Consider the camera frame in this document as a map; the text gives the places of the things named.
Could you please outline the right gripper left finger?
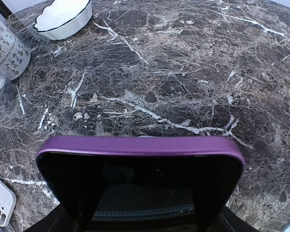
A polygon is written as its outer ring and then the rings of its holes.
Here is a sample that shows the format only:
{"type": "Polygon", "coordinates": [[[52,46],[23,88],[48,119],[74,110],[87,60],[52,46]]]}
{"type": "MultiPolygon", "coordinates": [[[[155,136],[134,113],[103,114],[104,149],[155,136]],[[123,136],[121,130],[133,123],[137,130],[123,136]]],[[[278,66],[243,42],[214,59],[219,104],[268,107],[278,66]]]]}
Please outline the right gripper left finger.
{"type": "Polygon", "coordinates": [[[24,232],[80,232],[79,226],[61,204],[24,232]]]}

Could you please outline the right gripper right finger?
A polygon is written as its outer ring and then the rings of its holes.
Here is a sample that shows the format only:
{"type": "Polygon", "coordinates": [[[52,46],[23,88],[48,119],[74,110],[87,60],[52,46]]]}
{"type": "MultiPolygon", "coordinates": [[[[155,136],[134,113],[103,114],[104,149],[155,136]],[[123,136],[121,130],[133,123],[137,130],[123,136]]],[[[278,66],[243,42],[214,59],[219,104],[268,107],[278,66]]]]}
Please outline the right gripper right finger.
{"type": "Polygon", "coordinates": [[[227,206],[221,207],[219,214],[214,207],[205,206],[204,213],[212,220],[207,232],[258,232],[257,229],[241,220],[227,206]]]}

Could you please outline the purple phone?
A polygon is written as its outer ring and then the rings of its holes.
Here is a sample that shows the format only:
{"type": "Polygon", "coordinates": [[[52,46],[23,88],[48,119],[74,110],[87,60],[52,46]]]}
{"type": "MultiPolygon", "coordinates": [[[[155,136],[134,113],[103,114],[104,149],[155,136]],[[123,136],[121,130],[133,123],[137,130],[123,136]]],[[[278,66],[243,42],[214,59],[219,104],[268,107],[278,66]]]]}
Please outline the purple phone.
{"type": "Polygon", "coordinates": [[[55,136],[41,146],[36,164],[79,231],[189,221],[204,232],[245,161],[225,137],[55,136]]]}

